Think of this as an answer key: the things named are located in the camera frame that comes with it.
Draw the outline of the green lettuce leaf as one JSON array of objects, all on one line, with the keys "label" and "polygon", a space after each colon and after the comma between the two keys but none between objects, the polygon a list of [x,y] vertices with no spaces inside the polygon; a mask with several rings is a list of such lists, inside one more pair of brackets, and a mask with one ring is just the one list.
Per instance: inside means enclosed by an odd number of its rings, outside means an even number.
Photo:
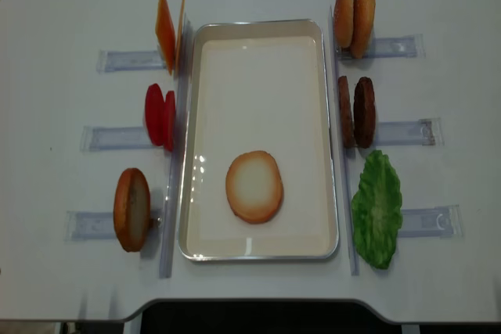
[{"label": "green lettuce leaf", "polygon": [[351,200],[353,239],[362,259],[371,267],[389,268],[402,227],[400,179],[388,155],[373,150],[360,174],[359,189]]}]

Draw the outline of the flat bread slice on tray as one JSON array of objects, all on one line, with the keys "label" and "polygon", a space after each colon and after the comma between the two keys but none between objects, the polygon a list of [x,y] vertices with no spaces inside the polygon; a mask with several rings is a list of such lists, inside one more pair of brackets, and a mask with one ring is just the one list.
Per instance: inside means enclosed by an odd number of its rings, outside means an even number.
[{"label": "flat bread slice on tray", "polygon": [[250,224],[269,221],[283,201],[283,182],[271,154],[256,150],[239,155],[225,178],[225,193],[232,212]]}]

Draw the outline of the inner red tomato slice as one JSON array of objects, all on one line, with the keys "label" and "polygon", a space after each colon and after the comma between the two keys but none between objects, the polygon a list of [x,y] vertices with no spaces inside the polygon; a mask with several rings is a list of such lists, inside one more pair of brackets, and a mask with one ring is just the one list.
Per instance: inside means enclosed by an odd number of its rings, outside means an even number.
[{"label": "inner red tomato slice", "polygon": [[169,91],[165,97],[163,112],[163,146],[168,152],[172,152],[174,148],[175,115],[175,92]]}]

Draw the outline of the inner brown meat patty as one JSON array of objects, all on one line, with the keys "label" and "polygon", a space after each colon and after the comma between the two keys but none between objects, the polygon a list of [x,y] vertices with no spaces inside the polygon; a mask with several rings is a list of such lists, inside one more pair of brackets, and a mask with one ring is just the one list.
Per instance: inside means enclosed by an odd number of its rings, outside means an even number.
[{"label": "inner brown meat patty", "polygon": [[346,149],[355,146],[353,135],[353,120],[351,115],[351,101],[348,89],[348,79],[346,76],[340,76],[337,80],[339,107],[341,116],[341,131],[343,145]]}]

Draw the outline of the outer red tomato slice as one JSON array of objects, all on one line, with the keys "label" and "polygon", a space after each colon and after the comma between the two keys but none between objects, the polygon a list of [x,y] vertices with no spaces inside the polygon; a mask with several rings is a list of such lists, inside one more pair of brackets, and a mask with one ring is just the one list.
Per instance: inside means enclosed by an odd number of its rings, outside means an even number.
[{"label": "outer red tomato slice", "polygon": [[145,98],[145,122],[150,141],[156,146],[163,145],[164,98],[160,86],[155,83],[148,87]]}]

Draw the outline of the outer dark meat patty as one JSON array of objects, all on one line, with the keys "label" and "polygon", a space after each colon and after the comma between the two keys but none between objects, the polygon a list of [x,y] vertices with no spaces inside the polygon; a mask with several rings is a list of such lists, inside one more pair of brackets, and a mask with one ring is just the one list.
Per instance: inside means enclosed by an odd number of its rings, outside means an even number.
[{"label": "outer dark meat patty", "polygon": [[373,143],[376,128],[373,82],[368,77],[361,77],[355,87],[353,116],[356,144],[368,149]]}]

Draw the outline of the upright bread slice left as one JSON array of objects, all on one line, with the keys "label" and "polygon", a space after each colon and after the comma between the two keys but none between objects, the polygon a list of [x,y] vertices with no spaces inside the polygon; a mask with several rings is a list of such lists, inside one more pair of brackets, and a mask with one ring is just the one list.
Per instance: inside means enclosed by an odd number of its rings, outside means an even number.
[{"label": "upright bread slice left", "polygon": [[138,168],[119,177],[114,197],[114,231],[126,252],[139,252],[150,228],[150,189]]}]

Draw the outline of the outer orange cheese slice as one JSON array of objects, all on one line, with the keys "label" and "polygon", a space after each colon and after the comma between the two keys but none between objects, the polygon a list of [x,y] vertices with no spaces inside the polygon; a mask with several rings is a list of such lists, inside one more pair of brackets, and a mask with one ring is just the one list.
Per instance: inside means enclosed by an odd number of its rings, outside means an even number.
[{"label": "outer orange cheese slice", "polygon": [[176,40],[167,0],[158,0],[155,32],[168,73],[172,75],[175,67]]}]

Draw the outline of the clear tomato holder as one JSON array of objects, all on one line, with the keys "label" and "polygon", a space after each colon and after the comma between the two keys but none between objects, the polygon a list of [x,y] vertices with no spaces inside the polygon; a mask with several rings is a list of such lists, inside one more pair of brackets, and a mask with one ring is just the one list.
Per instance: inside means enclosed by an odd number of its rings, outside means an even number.
[{"label": "clear tomato holder", "polygon": [[143,127],[85,126],[80,144],[82,152],[152,148],[155,145]]}]

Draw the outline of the inner orange cheese slice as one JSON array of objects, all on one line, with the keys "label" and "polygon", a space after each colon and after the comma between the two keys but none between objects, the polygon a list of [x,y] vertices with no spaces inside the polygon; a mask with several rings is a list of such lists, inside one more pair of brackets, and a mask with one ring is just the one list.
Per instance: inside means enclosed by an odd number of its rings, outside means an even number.
[{"label": "inner orange cheese slice", "polygon": [[175,47],[175,76],[177,77],[180,72],[180,52],[182,47],[182,28],[183,28],[183,19],[185,15],[185,0],[182,0],[181,9],[179,13],[178,19],[178,30],[177,30],[177,39],[176,39],[176,47]]}]

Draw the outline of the clear lettuce holder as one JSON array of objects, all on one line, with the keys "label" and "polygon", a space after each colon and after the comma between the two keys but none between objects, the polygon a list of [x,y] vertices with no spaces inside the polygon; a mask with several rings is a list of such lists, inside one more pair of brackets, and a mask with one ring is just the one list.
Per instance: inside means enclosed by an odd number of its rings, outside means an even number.
[{"label": "clear lettuce holder", "polygon": [[462,221],[458,205],[402,211],[399,238],[451,238],[462,236]]}]

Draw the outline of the inner bun top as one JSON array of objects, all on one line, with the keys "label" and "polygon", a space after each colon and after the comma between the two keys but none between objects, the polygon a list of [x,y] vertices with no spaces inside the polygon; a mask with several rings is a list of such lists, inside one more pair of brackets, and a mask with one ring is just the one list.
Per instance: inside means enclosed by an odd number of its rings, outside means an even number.
[{"label": "inner bun top", "polygon": [[336,0],[333,11],[333,31],[337,45],[348,48],[353,35],[354,0]]}]

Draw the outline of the bun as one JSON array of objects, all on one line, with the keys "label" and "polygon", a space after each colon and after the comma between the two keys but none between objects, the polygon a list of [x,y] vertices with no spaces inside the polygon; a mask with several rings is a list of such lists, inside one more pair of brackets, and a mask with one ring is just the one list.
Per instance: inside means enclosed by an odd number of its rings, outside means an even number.
[{"label": "bun", "polygon": [[353,35],[354,0],[336,0],[333,11],[333,31],[337,45],[348,48]]},{"label": "bun", "polygon": [[361,59],[369,46],[375,7],[376,0],[354,0],[354,30],[350,51],[356,59]]}]

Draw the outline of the outer bun top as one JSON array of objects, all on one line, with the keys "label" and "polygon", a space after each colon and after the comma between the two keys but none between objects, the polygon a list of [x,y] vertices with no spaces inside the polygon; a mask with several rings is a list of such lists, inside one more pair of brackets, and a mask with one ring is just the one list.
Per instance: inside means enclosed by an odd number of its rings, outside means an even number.
[{"label": "outer bun top", "polygon": [[361,59],[369,46],[375,7],[376,0],[354,0],[354,30],[350,51],[356,59]]}]

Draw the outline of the clear bun holder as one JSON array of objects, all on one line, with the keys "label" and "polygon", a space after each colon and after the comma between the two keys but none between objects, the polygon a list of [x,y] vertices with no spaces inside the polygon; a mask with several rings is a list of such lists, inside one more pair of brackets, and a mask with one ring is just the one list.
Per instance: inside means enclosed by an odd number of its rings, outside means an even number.
[{"label": "clear bun holder", "polygon": [[425,55],[423,35],[411,34],[402,37],[372,38],[362,58],[421,58]]}]

